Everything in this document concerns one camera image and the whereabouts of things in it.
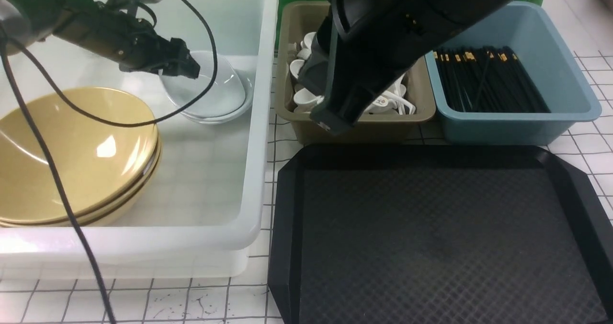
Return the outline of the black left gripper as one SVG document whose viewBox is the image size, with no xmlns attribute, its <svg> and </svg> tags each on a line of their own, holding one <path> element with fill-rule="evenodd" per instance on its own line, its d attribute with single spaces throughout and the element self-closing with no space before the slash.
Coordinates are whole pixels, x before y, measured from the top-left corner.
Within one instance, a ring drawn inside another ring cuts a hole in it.
<svg viewBox="0 0 613 324">
<path fill-rule="evenodd" d="M 201 67 L 180 38 L 166 40 L 146 24 L 103 27 L 86 36 L 86 49 L 114 61 L 124 72 L 198 77 Z"/>
</svg>

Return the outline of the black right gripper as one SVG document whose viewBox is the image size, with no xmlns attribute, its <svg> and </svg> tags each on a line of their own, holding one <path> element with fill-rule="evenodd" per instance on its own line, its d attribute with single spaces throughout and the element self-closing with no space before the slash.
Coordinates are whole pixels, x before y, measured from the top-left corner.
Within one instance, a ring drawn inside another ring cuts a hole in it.
<svg viewBox="0 0 613 324">
<path fill-rule="evenodd" d="M 352 129 L 366 108 L 410 68 L 403 62 L 394 64 L 393 52 L 405 34 L 398 17 L 379 18 L 344 40 L 327 16 L 297 78 L 305 89 L 323 97 L 311 120 L 333 135 Z"/>
</svg>

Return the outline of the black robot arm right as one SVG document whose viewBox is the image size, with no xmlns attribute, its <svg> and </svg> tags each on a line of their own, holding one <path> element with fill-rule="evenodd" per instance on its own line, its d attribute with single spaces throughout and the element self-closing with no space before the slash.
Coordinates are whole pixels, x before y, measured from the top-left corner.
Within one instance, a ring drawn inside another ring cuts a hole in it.
<svg viewBox="0 0 613 324">
<path fill-rule="evenodd" d="M 513 0 L 326 0 L 298 83 L 322 96 L 310 119 L 342 134 L 416 61 Z"/>
</svg>

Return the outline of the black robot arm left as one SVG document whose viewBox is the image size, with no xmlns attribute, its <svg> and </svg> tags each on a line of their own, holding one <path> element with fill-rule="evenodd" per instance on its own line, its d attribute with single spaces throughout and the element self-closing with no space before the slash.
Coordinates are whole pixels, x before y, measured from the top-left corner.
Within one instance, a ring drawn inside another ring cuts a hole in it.
<svg viewBox="0 0 613 324">
<path fill-rule="evenodd" d="M 1 36 L 28 47 L 56 36 L 125 72 L 195 79 L 201 67 L 179 38 L 156 31 L 150 4 L 162 0 L 1 0 Z"/>
</svg>

